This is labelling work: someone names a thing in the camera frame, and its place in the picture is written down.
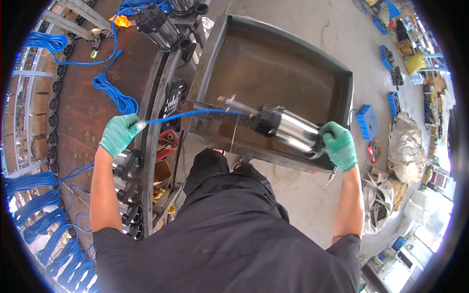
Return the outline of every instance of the yellow bag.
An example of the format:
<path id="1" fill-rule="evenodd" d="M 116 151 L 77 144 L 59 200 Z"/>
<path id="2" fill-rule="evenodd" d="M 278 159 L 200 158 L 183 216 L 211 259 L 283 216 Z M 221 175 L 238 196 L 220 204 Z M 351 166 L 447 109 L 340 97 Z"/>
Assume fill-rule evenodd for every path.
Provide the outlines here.
<path id="1" fill-rule="evenodd" d="M 414 75 L 417 71 L 427 66 L 423 53 L 419 53 L 405 60 L 404 65 L 406 66 L 409 75 Z"/>

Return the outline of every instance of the green work glove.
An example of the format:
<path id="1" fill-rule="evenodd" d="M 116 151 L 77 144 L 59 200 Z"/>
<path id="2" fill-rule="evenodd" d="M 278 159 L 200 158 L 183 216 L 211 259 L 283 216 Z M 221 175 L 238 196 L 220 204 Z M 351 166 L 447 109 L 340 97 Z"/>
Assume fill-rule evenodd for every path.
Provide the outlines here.
<path id="1" fill-rule="evenodd" d="M 321 128 L 321 134 L 329 158 L 342 172 L 350 170 L 358 163 L 350 131 L 331 121 Z"/>
<path id="2" fill-rule="evenodd" d="M 112 117 L 106 124 L 99 145 L 114 158 L 130 144 L 137 133 L 147 126 L 146 122 L 136 122 L 138 122 L 138 116 L 135 114 Z"/>

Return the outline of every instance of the right hand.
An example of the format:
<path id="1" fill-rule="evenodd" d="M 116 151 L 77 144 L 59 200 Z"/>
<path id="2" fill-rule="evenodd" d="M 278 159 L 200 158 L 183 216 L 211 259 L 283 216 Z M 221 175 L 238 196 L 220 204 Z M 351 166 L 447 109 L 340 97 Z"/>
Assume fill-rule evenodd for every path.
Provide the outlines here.
<path id="1" fill-rule="evenodd" d="M 330 160 L 342 172 L 350 170 L 358 163 L 355 145 L 350 131 L 334 121 L 326 123 L 320 133 Z"/>

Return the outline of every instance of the plastic water bottle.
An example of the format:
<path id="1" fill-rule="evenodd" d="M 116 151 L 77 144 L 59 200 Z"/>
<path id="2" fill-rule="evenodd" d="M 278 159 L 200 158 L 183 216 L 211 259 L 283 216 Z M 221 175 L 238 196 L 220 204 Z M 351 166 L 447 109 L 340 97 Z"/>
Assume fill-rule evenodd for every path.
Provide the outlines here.
<path id="1" fill-rule="evenodd" d="M 420 73 L 414 74 L 410 77 L 410 82 L 412 84 L 423 84 L 424 83 L 424 76 L 421 75 Z"/>

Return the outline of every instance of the black t-shirt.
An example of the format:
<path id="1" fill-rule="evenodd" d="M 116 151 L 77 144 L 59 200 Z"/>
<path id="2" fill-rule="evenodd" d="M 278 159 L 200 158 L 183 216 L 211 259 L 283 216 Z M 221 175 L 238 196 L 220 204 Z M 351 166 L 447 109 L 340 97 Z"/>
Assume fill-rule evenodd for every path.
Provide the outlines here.
<path id="1" fill-rule="evenodd" d="M 101 293 L 358 292 L 358 235 L 323 250 L 260 183 L 236 175 L 204 182 L 146 239 L 114 228 L 93 239 Z"/>

